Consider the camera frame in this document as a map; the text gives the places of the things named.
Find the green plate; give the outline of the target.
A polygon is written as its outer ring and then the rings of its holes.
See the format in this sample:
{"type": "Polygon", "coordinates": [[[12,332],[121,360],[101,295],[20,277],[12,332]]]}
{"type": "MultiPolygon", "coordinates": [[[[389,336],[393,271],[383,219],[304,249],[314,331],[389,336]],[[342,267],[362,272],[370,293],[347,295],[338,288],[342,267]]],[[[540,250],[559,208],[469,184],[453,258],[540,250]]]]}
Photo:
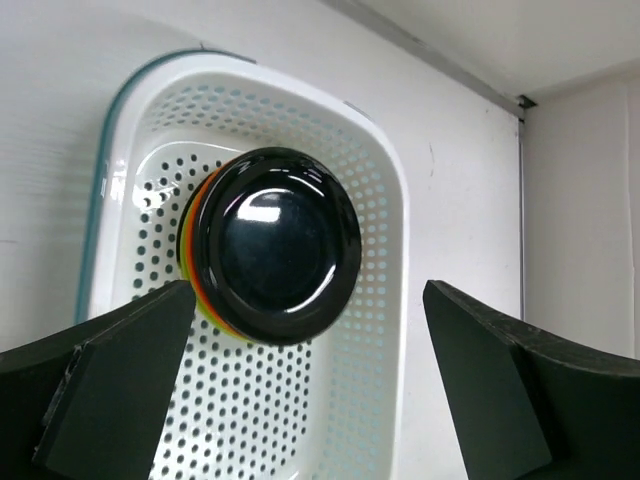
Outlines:
{"type": "Polygon", "coordinates": [[[250,342],[250,339],[248,337],[236,331],[233,327],[228,325],[219,317],[215,309],[205,299],[204,293],[202,289],[197,285],[196,280],[190,276],[187,262],[185,260],[181,260],[179,262],[179,266],[182,277],[190,283],[191,287],[194,290],[196,297],[196,307],[198,311],[204,316],[204,318],[221,332],[224,332],[240,341],[250,342]]]}

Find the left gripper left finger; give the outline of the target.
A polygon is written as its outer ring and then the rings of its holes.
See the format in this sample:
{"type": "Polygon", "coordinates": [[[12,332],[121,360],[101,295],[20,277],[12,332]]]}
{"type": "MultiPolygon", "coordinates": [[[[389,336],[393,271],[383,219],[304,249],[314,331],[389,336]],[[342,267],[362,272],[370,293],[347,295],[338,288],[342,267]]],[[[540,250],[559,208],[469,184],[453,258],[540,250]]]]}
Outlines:
{"type": "Polygon", "coordinates": [[[2,478],[148,478],[194,311],[173,281],[2,352],[2,478]]]}

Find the black plate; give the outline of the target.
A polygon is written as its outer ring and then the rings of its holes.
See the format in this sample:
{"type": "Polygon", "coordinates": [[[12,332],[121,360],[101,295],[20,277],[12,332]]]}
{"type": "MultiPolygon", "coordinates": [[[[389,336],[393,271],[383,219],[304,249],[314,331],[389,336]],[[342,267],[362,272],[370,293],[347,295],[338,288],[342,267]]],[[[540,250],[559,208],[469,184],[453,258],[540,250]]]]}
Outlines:
{"type": "Polygon", "coordinates": [[[229,264],[239,279],[237,317],[250,341],[294,345],[327,330],[359,276],[357,214],[338,179],[313,157],[284,147],[248,151],[237,162],[229,264]]]}

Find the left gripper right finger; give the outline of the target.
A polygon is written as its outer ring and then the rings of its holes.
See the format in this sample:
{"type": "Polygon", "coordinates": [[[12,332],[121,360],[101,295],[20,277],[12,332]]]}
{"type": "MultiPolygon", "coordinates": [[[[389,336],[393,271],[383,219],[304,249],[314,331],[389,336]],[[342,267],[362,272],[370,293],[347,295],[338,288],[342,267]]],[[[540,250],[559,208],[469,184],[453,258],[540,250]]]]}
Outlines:
{"type": "Polygon", "coordinates": [[[639,363],[505,315],[441,280],[423,302],[471,479],[636,479],[639,363]]]}

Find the orange plate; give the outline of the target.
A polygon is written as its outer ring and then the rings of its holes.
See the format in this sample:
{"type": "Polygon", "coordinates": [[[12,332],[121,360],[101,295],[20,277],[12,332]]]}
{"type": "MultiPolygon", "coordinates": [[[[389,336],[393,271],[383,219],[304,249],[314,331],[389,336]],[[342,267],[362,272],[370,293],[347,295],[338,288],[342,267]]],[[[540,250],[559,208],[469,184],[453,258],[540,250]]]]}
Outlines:
{"type": "Polygon", "coordinates": [[[178,228],[176,259],[187,262],[189,274],[202,289],[205,299],[228,325],[237,317],[240,305],[237,269],[229,264],[232,209],[239,205],[241,187],[235,160],[210,173],[195,188],[182,212],[178,228]]]}

